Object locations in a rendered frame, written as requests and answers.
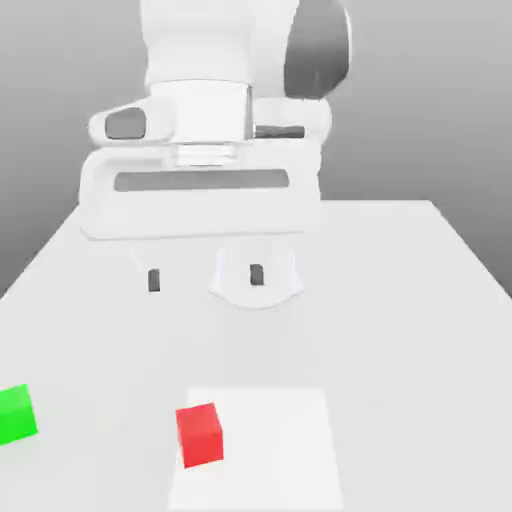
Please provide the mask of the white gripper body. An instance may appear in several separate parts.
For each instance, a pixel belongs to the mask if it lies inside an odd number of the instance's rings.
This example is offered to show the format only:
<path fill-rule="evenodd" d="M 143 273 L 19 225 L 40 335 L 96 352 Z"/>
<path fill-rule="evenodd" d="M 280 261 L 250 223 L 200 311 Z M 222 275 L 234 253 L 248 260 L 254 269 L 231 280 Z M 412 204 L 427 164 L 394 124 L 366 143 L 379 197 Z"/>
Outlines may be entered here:
<path fill-rule="evenodd" d="M 184 165 L 182 146 L 106 147 L 91 153 L 80 176 L 79 218 L 93 240 L 145 240 L 190 236 L 301 233 L 316 221 L 320 206 L 321 146 L 311 139 L 256 139 L 233 147 L 215 166 Z M 119 174 L 176 175 L 179 180 L 236 181 L 284 171 L 283 188 L 264 186 L 120 192 Z"/>

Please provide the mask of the small red cube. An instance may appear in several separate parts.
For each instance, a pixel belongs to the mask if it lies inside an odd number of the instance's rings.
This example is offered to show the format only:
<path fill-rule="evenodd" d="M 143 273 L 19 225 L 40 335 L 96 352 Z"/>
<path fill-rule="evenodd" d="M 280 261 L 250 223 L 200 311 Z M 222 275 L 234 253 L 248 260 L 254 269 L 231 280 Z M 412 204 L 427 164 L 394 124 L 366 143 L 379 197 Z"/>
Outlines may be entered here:
<path fill-rule="evenodd" d="M 213 402 L 175 411 L 185 469 L 224 459 L 223 429 Z"/>

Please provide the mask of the small green cube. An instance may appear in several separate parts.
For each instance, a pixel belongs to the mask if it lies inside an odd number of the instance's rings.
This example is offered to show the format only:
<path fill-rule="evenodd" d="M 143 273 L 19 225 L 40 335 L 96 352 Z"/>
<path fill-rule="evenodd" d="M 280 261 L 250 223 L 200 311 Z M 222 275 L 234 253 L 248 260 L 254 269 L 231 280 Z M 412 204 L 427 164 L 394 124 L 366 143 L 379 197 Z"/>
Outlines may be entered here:
<path fill-rule="evenodd" d="M 38 433 L 27 384 L 0 391 L 0 446 Z"/>

